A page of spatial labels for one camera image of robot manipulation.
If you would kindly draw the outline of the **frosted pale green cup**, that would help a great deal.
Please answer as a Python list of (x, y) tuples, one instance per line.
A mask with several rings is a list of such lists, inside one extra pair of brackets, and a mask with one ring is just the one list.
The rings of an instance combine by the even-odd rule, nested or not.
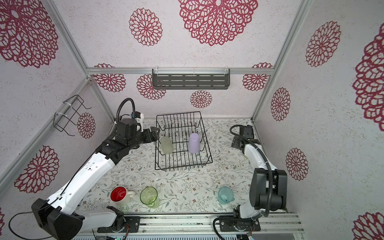
[(174, 152), (173, 142), (169, 137), (167, 136), (162, 137), (160, 139), (160, 144), (161, 144), (161, 149), (163, 154), (170, 155)]

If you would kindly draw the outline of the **purple plastic cup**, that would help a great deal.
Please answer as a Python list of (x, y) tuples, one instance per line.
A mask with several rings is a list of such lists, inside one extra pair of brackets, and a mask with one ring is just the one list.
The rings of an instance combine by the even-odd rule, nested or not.
[(200, 136), (197, 133), (190, 134), (188, 151), (191, 154), (198, 154), (200, 152)]

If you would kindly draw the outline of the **green glass mug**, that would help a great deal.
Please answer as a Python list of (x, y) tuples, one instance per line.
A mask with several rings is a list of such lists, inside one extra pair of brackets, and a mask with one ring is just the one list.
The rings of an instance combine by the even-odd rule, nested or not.
[(149, 208), (158, 208), (160, 204), (158, 191), (154, 187), (146, 187), (140, 193), (140, 201)]

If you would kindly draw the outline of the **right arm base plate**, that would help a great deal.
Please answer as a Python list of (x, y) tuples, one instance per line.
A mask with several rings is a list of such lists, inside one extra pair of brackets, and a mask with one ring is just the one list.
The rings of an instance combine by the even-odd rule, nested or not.
[(229, 216), (220, 216), (219, 225), (221, 232), (259, 232), (261, 226), (257, 219), (238, 219)]

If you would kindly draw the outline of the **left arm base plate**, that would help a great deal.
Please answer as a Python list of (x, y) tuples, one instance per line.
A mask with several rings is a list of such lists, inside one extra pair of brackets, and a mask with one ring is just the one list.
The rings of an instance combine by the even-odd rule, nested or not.
[(137, 233), (140, 221), (140, 217), (121, 217), (118, 218), (110, 227), (98, 228), (97, 233)]

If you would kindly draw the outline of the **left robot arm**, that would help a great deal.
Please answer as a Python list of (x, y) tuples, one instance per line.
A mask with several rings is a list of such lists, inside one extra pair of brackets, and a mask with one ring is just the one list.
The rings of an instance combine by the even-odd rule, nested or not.
[(39, 227), (57, 240), (71, 240), (79, 232), (96, 228), (123, 230), (126, 220), (117, 208), (108, 206), (103, 211), (77, 214), (77, 206), (99, 179), (131, 150), (141, 144), (156, 142), (159, 135), (160, 129), (151, 127), (128, 133), (123, 138), (115, 136), (104, 140), (68, 183), (47, 200), (37, 199), (32, 204)]

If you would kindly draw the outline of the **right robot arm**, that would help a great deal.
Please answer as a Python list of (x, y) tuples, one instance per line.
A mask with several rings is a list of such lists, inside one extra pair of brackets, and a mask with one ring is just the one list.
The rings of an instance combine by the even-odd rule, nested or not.
[(254, 168), (249, 200), (234, 209), (234, 218), (256, 219), (284, 210), (287, 204), (287, 173), (271, 163), (258, 140), (234, 137), (232, 147), (241, 150)]

